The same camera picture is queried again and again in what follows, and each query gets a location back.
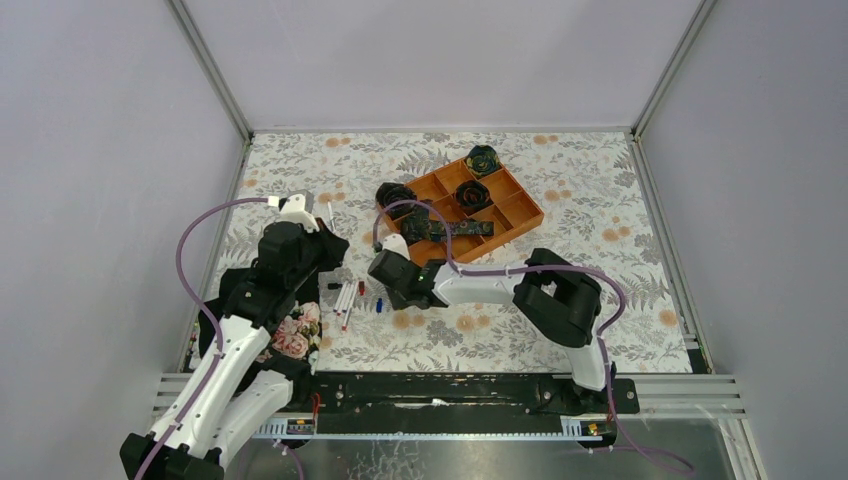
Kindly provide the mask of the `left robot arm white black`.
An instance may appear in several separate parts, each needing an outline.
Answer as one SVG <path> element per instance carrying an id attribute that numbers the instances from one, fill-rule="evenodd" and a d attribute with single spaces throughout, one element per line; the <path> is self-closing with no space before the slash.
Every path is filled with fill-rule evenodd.
<path id="1" fill-rule="evenodd" d="M 276 411 L 309 388 L 310 367 L 243 378 L 295 307 L 298 291 L 343 263 L 348 241 L 322 220 L 264 229 L 250 267 L 229 269 L 218 294 L 211 343 L 167 412 L 144 434 L 129 434 L 119 456 L 130 479 L 222 479 L 234 455 Z"/>

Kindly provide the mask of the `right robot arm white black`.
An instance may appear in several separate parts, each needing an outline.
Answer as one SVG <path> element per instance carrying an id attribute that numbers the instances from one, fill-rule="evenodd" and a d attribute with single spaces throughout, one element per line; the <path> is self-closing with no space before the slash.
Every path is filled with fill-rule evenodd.
<path id="1" fill-rule="evenodd" d="M 429 260 L 420 266 L 384 249 L 368 268 L 382 284 L 392 308 L 420 310 L 460 304 L 511 305 L 548 340 L 564 348 L 576 385 L 602 391 L 608 380 L 597 340 L 601 285 L 544 248 L 523 262 L 491 265 Z"/>

